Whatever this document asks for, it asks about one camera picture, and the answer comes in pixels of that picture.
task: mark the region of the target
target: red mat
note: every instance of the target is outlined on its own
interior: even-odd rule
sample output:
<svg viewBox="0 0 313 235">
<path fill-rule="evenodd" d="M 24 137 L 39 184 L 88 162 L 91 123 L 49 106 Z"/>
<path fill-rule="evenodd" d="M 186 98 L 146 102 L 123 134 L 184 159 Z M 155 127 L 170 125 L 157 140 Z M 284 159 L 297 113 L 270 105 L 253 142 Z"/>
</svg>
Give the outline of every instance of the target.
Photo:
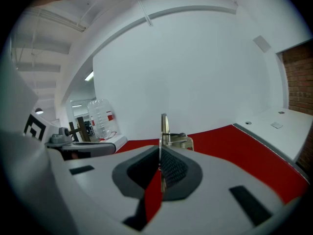
<svg viewBox="0 0 313 235">
<path fill-rule="evenodd" d="M 232 125 L 189 136 L 197 152 L 236 164 L 271 187 L 285 204 L 308 189 L 308 182 L 292 166 Z M 128 141 L 118 153 L 146 145 L 158 145 L 158 140 Z"/>
</svg>

